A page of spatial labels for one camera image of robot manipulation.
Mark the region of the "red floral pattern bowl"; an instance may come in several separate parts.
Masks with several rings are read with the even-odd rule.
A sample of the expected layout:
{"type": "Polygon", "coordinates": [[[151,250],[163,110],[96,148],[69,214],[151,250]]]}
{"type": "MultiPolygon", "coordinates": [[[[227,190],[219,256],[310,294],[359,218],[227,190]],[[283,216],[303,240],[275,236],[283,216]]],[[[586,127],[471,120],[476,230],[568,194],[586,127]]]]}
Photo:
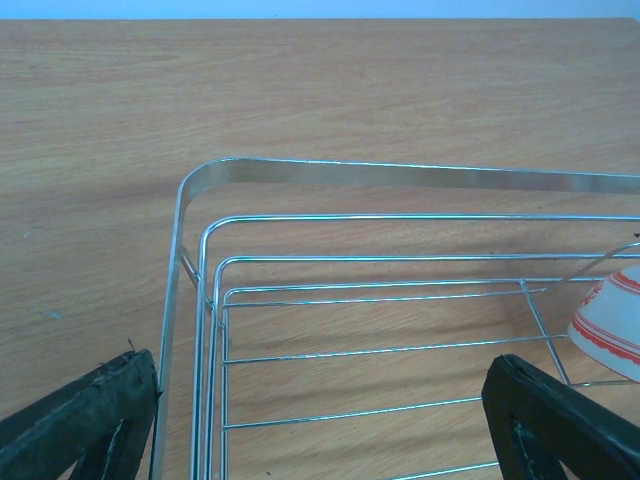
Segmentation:
{"type": "Polygon", "coordinates": [[[617,270],[582,299],[568,325],[573,344],[590,358],[639,381],[639,267],[617,270]]]}

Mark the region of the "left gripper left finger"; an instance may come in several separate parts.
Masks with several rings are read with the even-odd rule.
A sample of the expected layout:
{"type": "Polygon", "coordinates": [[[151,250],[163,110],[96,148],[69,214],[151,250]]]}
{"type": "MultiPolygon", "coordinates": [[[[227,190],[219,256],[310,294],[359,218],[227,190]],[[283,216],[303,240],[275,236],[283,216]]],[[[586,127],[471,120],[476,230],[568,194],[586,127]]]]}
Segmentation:
{"type": "Polygon", "coordinates": [[[1,477],[134,479],[159,396],[151,352],[122,353],[1,421],[1,477]]]}

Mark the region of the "chrome wire dish rack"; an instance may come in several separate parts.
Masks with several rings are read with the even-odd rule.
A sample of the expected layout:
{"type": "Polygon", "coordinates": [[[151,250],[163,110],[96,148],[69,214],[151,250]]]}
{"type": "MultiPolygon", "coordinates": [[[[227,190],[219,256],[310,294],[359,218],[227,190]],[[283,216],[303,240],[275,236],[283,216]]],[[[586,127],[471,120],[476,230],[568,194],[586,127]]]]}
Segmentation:
{"type": "Polygon", "coordinates": [[[567,327],[638,260],[635,174],[209,162],[177,193],[152,475],[497,479],[502,354],[637,422],[567,327]]]}

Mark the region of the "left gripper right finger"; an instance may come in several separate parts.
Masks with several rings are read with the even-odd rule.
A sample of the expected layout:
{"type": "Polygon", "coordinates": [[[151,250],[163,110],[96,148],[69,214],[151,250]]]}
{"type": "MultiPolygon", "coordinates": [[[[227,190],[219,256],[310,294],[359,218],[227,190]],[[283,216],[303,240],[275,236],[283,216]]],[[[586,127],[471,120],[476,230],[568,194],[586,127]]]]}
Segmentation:
{"type": "Polygon", "coordinates": [[[496,357],[481,391],[505,479],[637,479],[639,428],[520,357],[496,357]]]}

